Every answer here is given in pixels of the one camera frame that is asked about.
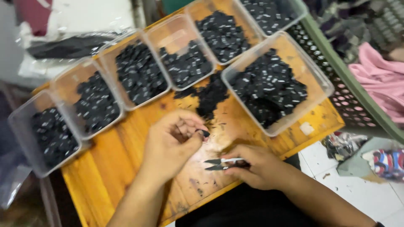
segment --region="scissor blade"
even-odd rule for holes
[[[220,163],[222,163],[220,158],[219,159],[211,159],[211,160],[207,160],[207,161],[204,161],[204,162],[215,164],[215,165],[220,165]]]
[[[223,166],[221,166],[221,165],[212,166],[212,167],[206,168],[205,170],[223,170]]]

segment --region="scissors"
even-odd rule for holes
[[[227,170],[228,168],[233,168],[233,167],[239,167],[239,168],[246,168],[250,167],[251,165],[246,162],[244,158],[231,158],[231,159],[224,159],[224,158],[218,158],[218,159],[211,159],[204,161],[205,163],[211,163],[215,164],[212,167],[206,168],[205,170]],[[233,165],[229,166],[222,166],[221,164],[224,162],[233,162]]]

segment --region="white floor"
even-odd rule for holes
[[[327,186],[386,227],[404,227],[404,183],[377,184],[358,177],[340,177],[337,161],[317,142],[299,152],[302,172]]]

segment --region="wooden workbench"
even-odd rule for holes
[[[288,48],[283,49],[288,55],[291,55],[291,51]],[[207,80],[204,80],[198,86],[206,83]],[[176,108],[194,111],[198,106],[197,98],[175,100],[173,97],[174,92],[169,92],[152,104],[128,113],[111,130],[96,136],[91,149],[62,168],[63,177],[84,227],[104,227],[108,223],[139,170],[150,125]],[[233,96],[220,103],[214,114],[214,120],[210,121],[213,125],[208,126],[211,132],[209,141],[166,187],[168,197],[161,216],[162,226],[240,184],[240,181],[225,176],[221,171],[204,170],[208,166],[203,161],[218,157],[232,144],[246,143],[267,147],[270,152],[286,159],[344,126],[343,120],[328,99],[276,137],[265,136]],[[305,135],[300,129],[305,122],[314,129],[309,135]]]

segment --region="maroon fabric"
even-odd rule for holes
[[[43,0],[52,6],[52,0]],[[48,20],[51,8],[43,7],[37,0],[14,0],[18,17],[29,23],[32,35],[45,36],[48,30]]]

